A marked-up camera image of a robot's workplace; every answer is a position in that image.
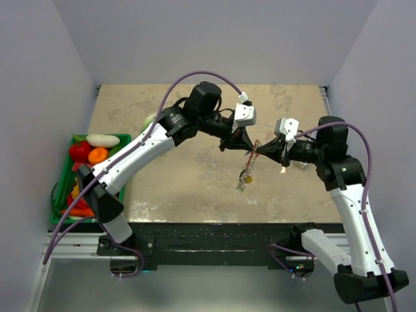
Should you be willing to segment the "white toy radish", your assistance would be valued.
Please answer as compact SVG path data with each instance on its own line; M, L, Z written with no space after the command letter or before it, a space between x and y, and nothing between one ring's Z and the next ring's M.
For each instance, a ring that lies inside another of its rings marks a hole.
M86 141L95 148L113 148L120 143L120 139L114 135L89 134Z

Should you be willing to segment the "green plastic basket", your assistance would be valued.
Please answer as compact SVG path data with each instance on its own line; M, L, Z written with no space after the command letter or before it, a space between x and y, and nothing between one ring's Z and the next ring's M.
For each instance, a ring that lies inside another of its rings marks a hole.
M72 172L73 165L74 162L70 159L69 153L67 153L59 182L55 184L50 195L51 214L49 217L49 221L52 224L59 223L62 215L66 212L67 208L74 201L74 199L71 196L71 192L74 186L77 184L77 178L75 172ZM83 198L81 198L77 202L74 208L89 209ZM64 224L73 224L76 220L80 219L82 218L68 215L64 221Z

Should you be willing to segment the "green lettuce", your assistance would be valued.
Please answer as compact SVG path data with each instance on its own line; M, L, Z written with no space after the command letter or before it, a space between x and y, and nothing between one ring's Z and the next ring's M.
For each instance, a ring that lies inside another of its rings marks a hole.
M146 119L144 120L144 123L142 125L142 130L143 131L146 130L148 128L148 126L154 122L156 116L157 116L157 113L154 112L154 113L152 113L152 114L150 114L149 116L146 117Z

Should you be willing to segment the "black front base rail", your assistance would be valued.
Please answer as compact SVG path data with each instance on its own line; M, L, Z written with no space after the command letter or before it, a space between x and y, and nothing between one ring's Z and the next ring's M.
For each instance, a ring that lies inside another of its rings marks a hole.
M162 265L239 266L279 269L300 261L287 261L289 250L303 255L300 234L318 224L131 224L144 268Z

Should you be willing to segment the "red box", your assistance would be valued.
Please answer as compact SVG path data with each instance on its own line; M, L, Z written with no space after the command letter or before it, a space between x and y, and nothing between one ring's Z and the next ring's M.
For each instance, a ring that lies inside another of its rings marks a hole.
M72 172L76 172L83 164L81 162L75 162L72 166Z

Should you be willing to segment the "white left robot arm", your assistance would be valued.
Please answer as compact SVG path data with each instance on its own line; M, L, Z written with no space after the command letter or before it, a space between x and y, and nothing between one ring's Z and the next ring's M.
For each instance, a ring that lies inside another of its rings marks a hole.
M219 138L220 150L253 150L246 127L256 123L257 114L248 96L239 95L230 117L222 116L221 104L221 89L201 82L189 96L160 111L143 133L118 153L93 167L78 168L79 192L112 237L111 246L120 255L130 254L135 240L117 194L143 167L198 132Z

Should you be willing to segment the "orange toy orange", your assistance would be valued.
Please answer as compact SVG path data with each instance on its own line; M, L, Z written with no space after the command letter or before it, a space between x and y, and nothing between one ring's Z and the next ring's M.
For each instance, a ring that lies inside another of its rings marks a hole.
M90 164L99 164L109 158L109 150L106 148L94 148L88 154L88 162Z

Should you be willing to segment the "red toy tomato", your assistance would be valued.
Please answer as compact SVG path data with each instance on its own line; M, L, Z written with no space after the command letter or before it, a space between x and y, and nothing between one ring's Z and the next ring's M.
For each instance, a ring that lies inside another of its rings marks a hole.
M74 142L69 150L70 159L75 163L87 163L88 156L92 151L91 145L87 141Z

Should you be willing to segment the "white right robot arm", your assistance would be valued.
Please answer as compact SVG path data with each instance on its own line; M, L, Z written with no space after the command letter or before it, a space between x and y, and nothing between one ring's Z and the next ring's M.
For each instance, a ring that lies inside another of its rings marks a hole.
M323 230L313 224L296 226L289 240L296 255L315 256L332 274L339 298L346 304L390 297L408 286L405 271L395 267L387 253L373 217L368 193L372 174L372 153L366 138L368 167L348 154L348 132L363 133L334 116L325 116L318 126L303 133L299 122L281 118L275 128L276 138L257 149L286 168L293 161L314 164L341 216L350 251L342 251Z

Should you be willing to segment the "orange toy carrot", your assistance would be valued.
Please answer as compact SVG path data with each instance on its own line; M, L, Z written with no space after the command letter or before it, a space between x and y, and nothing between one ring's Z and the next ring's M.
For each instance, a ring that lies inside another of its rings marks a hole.
M68 215L73 216L73 217L79 217L79 218L95 217L95 214L92 212L91 209L78 209L78 208L73 208L69 212Z

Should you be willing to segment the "yellow toy pepper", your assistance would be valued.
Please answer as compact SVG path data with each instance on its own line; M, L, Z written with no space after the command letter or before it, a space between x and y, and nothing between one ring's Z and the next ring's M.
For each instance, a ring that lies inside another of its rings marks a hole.
M76 184L71 192L71 196L73 199L76 199L79 195L80 191L79 191L79 186L78 184Z

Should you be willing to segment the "key bunch with red carabiner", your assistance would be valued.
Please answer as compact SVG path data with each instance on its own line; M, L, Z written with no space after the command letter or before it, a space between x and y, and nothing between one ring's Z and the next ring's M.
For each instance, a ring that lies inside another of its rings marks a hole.
M239 181L237 184L237 190L240 192L244 192L246 186L249 185L253 181L252 172L254 170L255 162L259 156L257 150L261 147L260 140L256 139L253 145L253 150L248 152L249 155L246 164L242 167L242 170L239 174Z

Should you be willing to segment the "green toy pepper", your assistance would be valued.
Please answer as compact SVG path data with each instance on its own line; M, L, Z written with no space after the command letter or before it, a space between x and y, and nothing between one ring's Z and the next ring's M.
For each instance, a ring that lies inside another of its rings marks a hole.
M117 154L120 150L122 150L124 148L123 145L117 145L115 147L113 147L110 151L109 151L109 158L111 158L112 156L114 156L115 154Z

